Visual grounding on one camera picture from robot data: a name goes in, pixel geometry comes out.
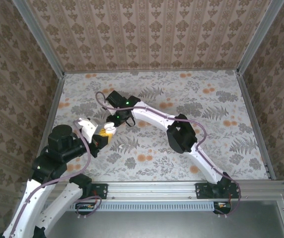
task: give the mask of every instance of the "floral tablecloth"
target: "floral tablecloth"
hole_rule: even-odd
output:
[[[208,132],[202,148],[234,179],[267,178],[234,70],[67,74],[54,126],[86,117],[105,122],[109,113],[98,106],[95,92],[113,90],[200,122]],[[169,147],[165,132],[136,123],[117,129],[109,145],[92,157],[86,175],[94,181],[205,179],[190,158]],[[202,130],[193,126],[201,139]],[[65,174],[80,170],[86,159],[69,162]]]

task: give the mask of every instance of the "purple cable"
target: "purple cable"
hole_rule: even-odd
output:
[[[241,199],[241,189],[240,189],[240,186],[239,186],[239,183],[237,181],[235,181],[234,179],[232,179],[231,177],[227,176],[227,175],[224,175],[223,173],[221,173],[220,171],[218,171],[212,164],[211,162],[202,154],[202,152],[200,152],[200,150],[198,149],[199,146],[206,140],[207,138],[207,132],[205,130],[205,128],[198,122],[194,121],[194,120],[189,120],[189,119],[178,119],[178,118],[166,118],[165,116],[163,116],[161,113],[158,113],[157,111],[155,110],[152,110],[151,108],[146,108],[146,107],[140,107],[140,106],[137,106],[137,107],[128,107],[128,108],[111,108],[111,107],[108,107],[106,105],[104,105],[102,102],[99,101],[98,99],[98,95],[101,94],[103,96],[103,100],[104,100],[104,103],[106,103],[106,96],[104,95],[103,92],[96,92],[95,94],[95,97],[96,97],[96,100],[97,100],[97,103],[99,105],[101,105],[102,107],[106,108],[106,109],[109,109],[109,110],[114,110],[114,111],[124,111],[124,110],[133,110],[133,109],[143,109],[143,110],[146,110],[146,111],[150,111],[164,119],[167,119],[167,120],[174,120],[174,121],[182,121],[182,122],[190,122],[190,123],[194,123],[196,125],[198,125],[204,132],[204,137],[203,139],[196,145],[196,151],[201,155],[201,157],[209,164],[209,166],[212,167],[212,169],[219,175],[221,175],[222,177],[225,177],[226,179],[229,179],[231,180],[232,182],[234,182],[237,187],[238,187],[238,193],[239,193],[239,197],[238,197],[238,202],[235,206],[235,208],[229,212],[227,215],[231,215],[234,211],[237,210],[238,206],[239,206],[239,203],[240,203],[240,199]]]
[[[98,206],[95,208],[95,209],[93,209],[88,215],[83,215],[83,217],[89,217],[89,216],[91,216],[93,213],[95,213],[97,210],[98,210],[98,208],[100,207],[100,205],[101,205],[101,203],[102,203],[102,198],[101,197],[99,197],[99,196],[91,196],[91,197],[87,197],[87,198],[84,198],[84,199],[79,199],[79,200],[77,200],[76,202],[82,202],[82,201],[85,201],[85,200],[88,200],[88,199],[93,199],[93,198],[99,198],[99,204],[98,204]],[[76,213],[77,213],[77,215],[78,215],[78,217],[80,217],[81,215],[79,214],[79,208],[80,207],[83,207],[83,206],[85,206],[85,204],[83,204],[82,206],[80,205],[80,206],[78,206],[77,207],[77,210],[76,210]]]
[[[37,188],[35,188],[35,189],[30,193],[30,195],[26,198],[25,203],[24,203],[23,206],[21,207],[21,210],[19,211],[19,213],[18,213],[18,215],[17,215],[17,217],[16,217],[16,219],[15,219],[13,228],[12,228],[12,230],[11,230],[9,236],[14,236],[14,232],[15,232],[15,229],[16,229],[16,227],[17,227],[17,224],[18,224],[20,218],[22,217],[22,214],[23,214],[23,212],[24,212],[24,210],[25,210],[27,204],[29,203],[29,200],[32,198],[32,196],[33,196],[38,190],[40,190],[41,188],[44,188],[44,187],[46,187],[46,186],[48,186],[48,185],[51,185],[51,184],[60,182],[60,181],[65,180],[65,179],[70,179],[70,178],[72,178],[72,177],[74,177],[74,176],[77,176],[77,175],[80,175],[80,174],[82,174],[83,172],[85,172],[85,170],[86,170],[87,167],[89,166],[90,161],[91,161],[90,149],[89,149],[89,146],[88,146],[88,144],[87,144],[85,138],[83,137],[83,135],[80,133],[78,127],[76,126],[76,123],[79,122],[79,121],[80,121],[80,120],[75,120],[75,121],[73,122],[73,124],[74,124],[74,126],[75,126],[75,128],[76,128],[76,131],[77,131],[77,134],[80,136],[80,139],[82,140],[82,142],[83,142],[83,144],[84,144],[84,146],[85,146],[85,148],[86,148],[87,154],[88,154],[88,160],[87,160],[86,165],[85,165],[80,171],[78,171],[78,172],[76,172],[76,173],[73,173],[73,174],[71,174],[71,175],[64,176],[64,177],[62,177],[62,178],[54,179],[54,180],[52,180],[52,181],[46,182],[46,183],[44,183],[44,184],[38,186]]]

